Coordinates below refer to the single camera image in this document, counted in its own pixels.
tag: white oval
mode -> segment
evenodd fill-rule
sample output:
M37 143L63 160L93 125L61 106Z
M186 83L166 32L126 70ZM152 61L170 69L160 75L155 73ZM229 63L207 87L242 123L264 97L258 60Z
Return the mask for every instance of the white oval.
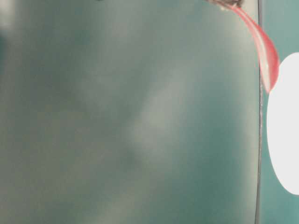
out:
M282 186L299 195L299 53L279 67L269 95L267 137L271 162Z

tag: glass surface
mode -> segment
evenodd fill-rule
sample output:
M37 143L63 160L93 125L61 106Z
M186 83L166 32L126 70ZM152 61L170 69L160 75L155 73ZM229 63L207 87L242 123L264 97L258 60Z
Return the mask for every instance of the glass surface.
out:
M299 52L299 2L262 0L261 6L262 27L273 40L280 61L283 61L291 53ZM297 224L299 223L299 196L292 195L283 188L270 161L266 133L267 103L268 96L264 93L260 223Z
M259 73L240 18L202 0L0 13L1 224L254 223Z

